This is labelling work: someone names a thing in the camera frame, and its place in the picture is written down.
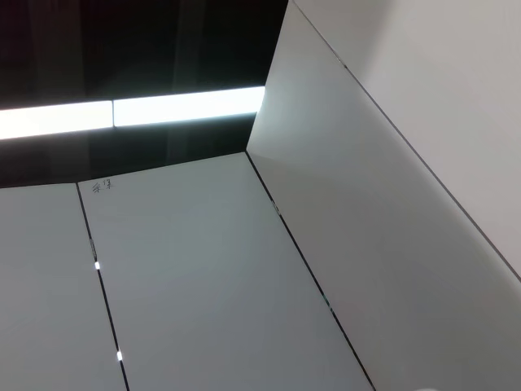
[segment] fluorescent light strip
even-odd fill
[[[112,128],[112,102],[0,111],[0,139]]]
[[[258,112],[264,87],[114,101],[114,125],[146,125]]]

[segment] white wall panel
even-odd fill
[[[293,5],[248,151],[378,391],[519,387],[519,281]]]
[[[0,389],[125,389],[75,185],[0,190]]]
[[[244,154],[110,180],[81,194],[130,389],[370,390]]]
[[[296,3],[521,274],[521,2]]]

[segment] white panel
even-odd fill
[[[0,382],[124,390],[74,185],[0,190]]]
[[[248,150],[378,391],[519,388],[519,281],[292,5]]]
[[[521,2],[296,2],[521,274]]]
[[[81,194],[131,389],[370,390],[244,154]]]
[[[145,125],[257,112],[264,87],[114,101],[114,125]]]
[[[111,127],[111,101],[0,111],[0,139]]]

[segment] dark ceiling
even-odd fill
[[[286,5],[1,0],[0,109],[263,86]],[[0,187],[240,152],[252,123],[239,116],[2,141]]]

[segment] ceiling light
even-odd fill
[[[259,111],[264,87],[114,101],[114,125],[145,125]]]
[[[111,101],[0,111],[0,139],[111,127]]]

